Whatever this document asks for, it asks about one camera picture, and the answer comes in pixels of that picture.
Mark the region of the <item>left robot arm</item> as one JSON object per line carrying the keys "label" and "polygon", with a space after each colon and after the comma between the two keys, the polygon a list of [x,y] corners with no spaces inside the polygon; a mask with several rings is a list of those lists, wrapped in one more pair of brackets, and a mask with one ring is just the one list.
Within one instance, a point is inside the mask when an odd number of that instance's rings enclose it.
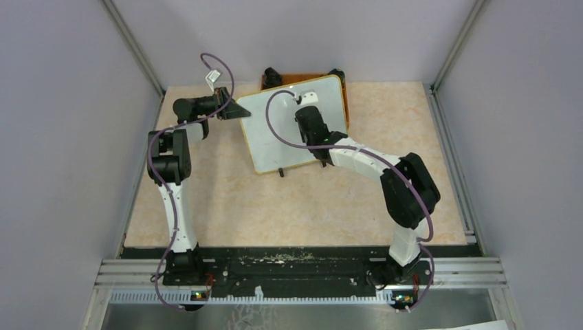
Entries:
{"label": "left robot arm", "polygon": [[177,124],[148,133],[147,173],[158,187],[165,208],[170,243],[163,257],[165,277],[180,275],[196,285],[206,275],[199,242],[190,220],[186,193],[192,173],[188,134],[198,142],[209,134],[208,120],[247,118],[251,113],[232,99],[226,87],[215,87],[209,96],[178,98],[172,110]]}

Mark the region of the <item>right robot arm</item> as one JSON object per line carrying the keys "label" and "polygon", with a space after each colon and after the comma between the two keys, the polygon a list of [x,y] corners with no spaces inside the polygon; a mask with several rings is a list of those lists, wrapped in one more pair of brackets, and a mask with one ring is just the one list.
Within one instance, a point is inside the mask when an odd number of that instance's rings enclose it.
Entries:
{"label": "right robot arm", "polygon": [[386,208],[396,223],[386,263],[369,271],[373,285],[405,283],[415,271],[422,242],[433,238],[429,216],[441,194],[416,153],[403,157],[378,153],[339,131],[331,131],[315,106],[297,110],[302,141],[323,164],[352,170],[380,183]]}

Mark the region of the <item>white whiteboard with yellow frame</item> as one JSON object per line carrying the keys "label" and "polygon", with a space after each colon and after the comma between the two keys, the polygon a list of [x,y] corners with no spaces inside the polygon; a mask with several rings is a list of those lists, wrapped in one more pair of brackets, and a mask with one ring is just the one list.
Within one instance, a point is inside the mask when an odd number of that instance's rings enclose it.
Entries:
{"label": "white whiteboard with yellow frame", "polygon": [[254,170],[258,174],[278,171],[316,161],[305,149],[290,147],[280,142],[269,130],[288,142],[301,144],[295,112],[303,106],[294,99],[296,95],[317,97],[314,105],[331,131],[347,132],[345,102],[341,80],[328,75],[302,82],[283,85],[241,96],[236,103],[249,111],[251,116],[241,118],[241,125],[250,151]]}

